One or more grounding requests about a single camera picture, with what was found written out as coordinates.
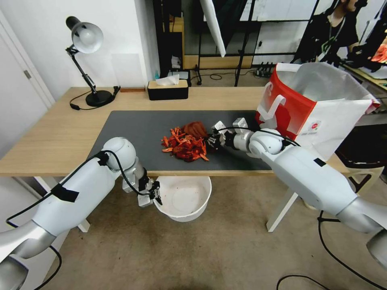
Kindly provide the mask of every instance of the tissue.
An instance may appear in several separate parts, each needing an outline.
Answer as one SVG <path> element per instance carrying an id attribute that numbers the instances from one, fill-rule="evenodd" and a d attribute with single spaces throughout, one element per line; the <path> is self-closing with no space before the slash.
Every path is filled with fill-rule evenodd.
<path id="1" fill-rule="evenodd" d="M 173 75 L 162 79 L 157 79 L 158 85 L 177 85 L 179 83 L 179 75 Z"/>

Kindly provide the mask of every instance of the tissue box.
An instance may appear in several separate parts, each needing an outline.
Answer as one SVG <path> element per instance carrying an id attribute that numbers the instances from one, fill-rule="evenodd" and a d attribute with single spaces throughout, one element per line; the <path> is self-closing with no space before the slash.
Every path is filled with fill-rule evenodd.
<path id="1" fill-rule="evenodd" d="M 156 81 L 148 83 L 148 96 L 151 101 L 167 99 L 188 99 L 188 83 L 179 80 L 177 85 L 161 86 Z"/>

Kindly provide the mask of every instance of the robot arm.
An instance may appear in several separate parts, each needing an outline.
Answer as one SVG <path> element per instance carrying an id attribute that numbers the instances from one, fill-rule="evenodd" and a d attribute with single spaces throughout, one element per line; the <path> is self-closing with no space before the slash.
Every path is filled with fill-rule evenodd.
<path id="1" fill-rule="evenodd" d="M 346 178 L 302 147 L 289 144 L 273 129 L 251 132 L 244 118 L 233 123 L 235 133 L 218 122 L 210 144 L 231 146 L 261 158 L 289 188 L 313 207 L 335 215 L 359 232 L 380 230 L 368 243 L 371 255 L 387 269 L 387 207 L 357 196 Z"/>
<path id="2" fill-rule="evenodd" d="M 0 290 L 18 289 L 28 270 L 10 255 L 28 259 L 47 249 L 62 232 L 80 224 L 113 189 L 121 175 L 124 190 L 135 190 L 144 207 L 160 200 L 160 185 L 149 179 L 133 145 L 115 137 L 102 151 L 66 176 L 39 204 L 36 214 L 20 227 L 0 233 Z"/>

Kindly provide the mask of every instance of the white bowl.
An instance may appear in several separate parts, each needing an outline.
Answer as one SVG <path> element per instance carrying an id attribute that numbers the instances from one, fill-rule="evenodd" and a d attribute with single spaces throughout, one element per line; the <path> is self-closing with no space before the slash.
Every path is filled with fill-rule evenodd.
<path id="1" fill-rule="evenodd" d="M 212 185 L 209 176 L 161 176 L 162 205 L 154 204 L 163 214 L 177 222 L 198 218 L 206 209 Z"/>

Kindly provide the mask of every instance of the shopping bag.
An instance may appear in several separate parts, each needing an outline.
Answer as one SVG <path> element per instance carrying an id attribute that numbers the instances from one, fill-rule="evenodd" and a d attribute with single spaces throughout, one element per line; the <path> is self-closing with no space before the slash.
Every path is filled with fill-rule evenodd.
<path id="1" fill-rule="evenodd" d="M 256 121 L 328 160 L 360 117 L 379 106 L 350 74 L 329 64 L 278 63 Z"/>

